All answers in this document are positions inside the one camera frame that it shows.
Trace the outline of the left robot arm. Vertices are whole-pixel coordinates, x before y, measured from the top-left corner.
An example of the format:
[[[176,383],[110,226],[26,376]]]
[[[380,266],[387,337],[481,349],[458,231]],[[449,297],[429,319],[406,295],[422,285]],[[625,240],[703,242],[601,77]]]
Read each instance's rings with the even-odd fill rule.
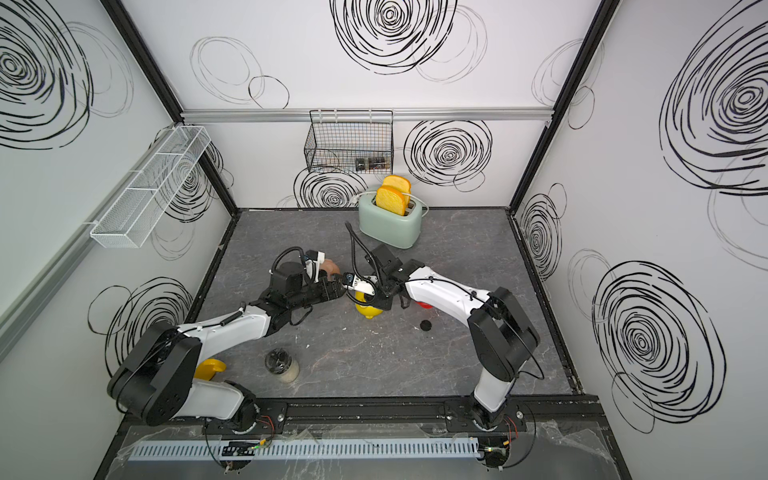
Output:
[[[150,326],[112,375],[107,392],[148,426],[177,418],[215,420],[247,434],[261,419],[254,395],[232,382],[196,377],[199,365],[248,341],[272,335],[297,309],[310,312],[347,293],[345,276],[331,262],[307,267],[288,262],[270,271],[269,286],[234,312],[186,325]]]

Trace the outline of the yellow piggy bank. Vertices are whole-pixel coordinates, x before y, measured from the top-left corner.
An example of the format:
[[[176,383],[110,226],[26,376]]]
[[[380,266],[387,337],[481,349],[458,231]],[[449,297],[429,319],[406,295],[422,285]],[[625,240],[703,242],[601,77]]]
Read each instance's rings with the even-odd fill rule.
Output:
[[[366,319],[373,319],[382,313],[382,310],[373,306],[363,305],[362,302],[366,299],[366,295],[363,292],[355,292],[355,304],[356,310]]]

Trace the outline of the pink piggy bank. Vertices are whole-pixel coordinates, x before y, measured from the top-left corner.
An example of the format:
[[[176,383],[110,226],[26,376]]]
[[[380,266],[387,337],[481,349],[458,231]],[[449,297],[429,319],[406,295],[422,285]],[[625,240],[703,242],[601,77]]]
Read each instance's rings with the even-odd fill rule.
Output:
[[[341,276],[341,270],[338,265],[328,258],[320,264],[320,270],[326,274],[329,280],[337,280]]]

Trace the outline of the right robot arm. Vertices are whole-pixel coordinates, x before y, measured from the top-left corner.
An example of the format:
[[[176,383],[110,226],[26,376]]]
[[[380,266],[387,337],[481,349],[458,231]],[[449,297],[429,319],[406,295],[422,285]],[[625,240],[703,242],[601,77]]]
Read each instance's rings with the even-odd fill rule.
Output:
[[[403,262],[384,244],[365,249],[364,258],[372,273],[355,272],[353,284],[363,294],[361,305],[388,310],[400,297],[427,304],[467,327],[482,366],[471,415],[480,429],[494,429],[503,420],[507,397],[524,365],[540,344],[540,334],[516,297],[503,287],[489,291],[463,285],[417,260]]]

